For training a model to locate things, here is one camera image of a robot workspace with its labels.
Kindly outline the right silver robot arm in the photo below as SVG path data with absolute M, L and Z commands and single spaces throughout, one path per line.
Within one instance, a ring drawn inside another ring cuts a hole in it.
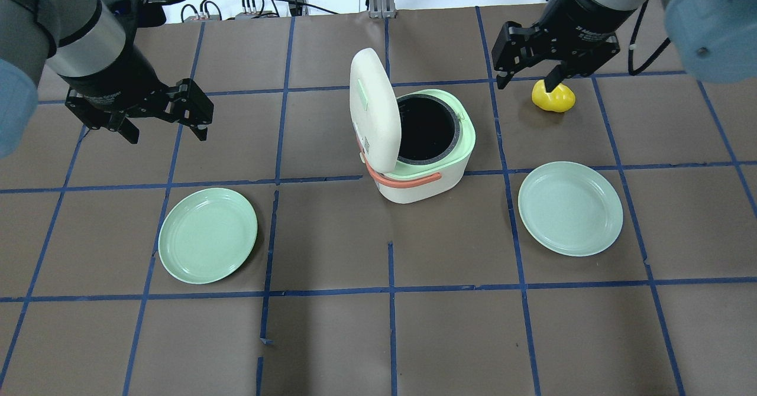
M 547 0 L 530 26 L 504 22 L 491 49 L 497 88 L 544 60 L 556 65 L 544 78 L 546 92 L 565 79 L 589 77 L 621 51 L 617 30 L 633 15 L 633 50 L 649 0 Z M 661 0 L 666 38 L 632 76 L 643 73 L 668 46 L 684 70 L 706 83 L 738 83 L 756 75 L 756 0 Z

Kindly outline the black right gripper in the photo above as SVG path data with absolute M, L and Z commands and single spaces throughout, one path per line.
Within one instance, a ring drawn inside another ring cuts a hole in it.
M 600 41 L 582 40 L 578 33 L 552 34 L 535 24 L 523 27 L 506 21 L 491 48 L 497 72 L 497 88 L 505 89 L 512 76 L 544 60 L 558 65 L 544 77 L 546 93 L 552 93 L 571 76 L 589 76 L 619 54 L 621 47 L 614 33 Z

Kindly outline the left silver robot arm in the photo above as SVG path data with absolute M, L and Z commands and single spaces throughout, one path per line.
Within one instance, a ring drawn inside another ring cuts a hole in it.
M 143 9 L 182 0 L 2 0 L 2 156 L 16 151 L 38 105 L 44 67 L 69 86 L 66 107 L 91 130 L 132 144 L 134 118 L 189 127 L 206 140 L 213 103 L 192 79 L 168 86 L 135 46 Z

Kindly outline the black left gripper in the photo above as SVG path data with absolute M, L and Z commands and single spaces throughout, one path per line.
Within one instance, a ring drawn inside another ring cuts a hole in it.
M 138 143 L 140 130 L 129 118 L 158 118 L 188 126 L 200 142 L 205 142 L 214 113 L 213 102 L 190 78 L 181 79 L 174 86 L 151 89 L 142 97 L 129 100 L 124 107 L 97 106 L 94 100 L 70 87 L 65 106 L 89 129 L 116 131 L 130 144 Z

